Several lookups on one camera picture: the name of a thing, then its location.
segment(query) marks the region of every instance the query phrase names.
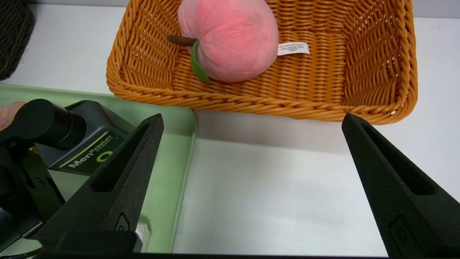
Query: bottle cap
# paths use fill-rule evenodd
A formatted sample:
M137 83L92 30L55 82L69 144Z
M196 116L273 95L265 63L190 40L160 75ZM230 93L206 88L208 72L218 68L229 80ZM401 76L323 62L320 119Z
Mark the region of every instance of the bottle cap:
M86 133L86 123L80 115L44 99L21 107L11 128L19 138L61 150L77 146Z

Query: light green tray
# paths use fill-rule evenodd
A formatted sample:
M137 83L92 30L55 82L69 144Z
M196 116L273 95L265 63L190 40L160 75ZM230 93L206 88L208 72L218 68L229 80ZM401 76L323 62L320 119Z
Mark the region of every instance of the light green tray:
M197 122L193 111L188 108L130 102L111 95L0 85L0 106L39 98L60 106L80 100L97 101L136 126L152 115L162 114L165 130L140 221L148 224L151 232L147 252L172 252L196 137ZM88 178L56 171L50 173L66 200ZM21 239L0 253L0 256L24 253L39 247L38 241Z

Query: fabric tag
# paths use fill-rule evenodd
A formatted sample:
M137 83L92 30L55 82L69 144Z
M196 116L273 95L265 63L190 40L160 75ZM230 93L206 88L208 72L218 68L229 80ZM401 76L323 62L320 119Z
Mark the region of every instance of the fabric tag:
M195 73L195 75L197 75L201 80L205 81L206 83L211 83L211 80L209 80L209 77L207 76L204 69L201 67L200 63L198 63L198 59L196 58L196 51L198 50L199 44L199 41L196 41L195 44L193 44L192 56L190 59L192 70Z
M310 55L308 44L305 42L286 42L281 43L278 47L278 56L294 53L305 53Z

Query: orange wicker basket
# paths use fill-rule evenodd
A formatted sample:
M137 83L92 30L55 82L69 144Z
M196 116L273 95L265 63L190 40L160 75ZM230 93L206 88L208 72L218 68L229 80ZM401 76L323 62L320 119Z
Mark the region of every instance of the orange wicker basket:
M107 63L118 97L164 106L373 124L410 114L417 102L411 0L266 0L280 43L307 42L311 55L280 56L262 75L208 85L194 75L179 35L181 0L131 0Z

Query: table surface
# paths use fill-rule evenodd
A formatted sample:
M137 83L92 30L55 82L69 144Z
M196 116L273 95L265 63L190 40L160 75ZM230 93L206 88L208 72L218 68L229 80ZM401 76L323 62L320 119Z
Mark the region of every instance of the table surface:
M110 94L122 7L32 5L37 22L3 83ZM419 102L377 127L454 198L460 20L416 18ZM339 123L196 111L176 253L385 256Z

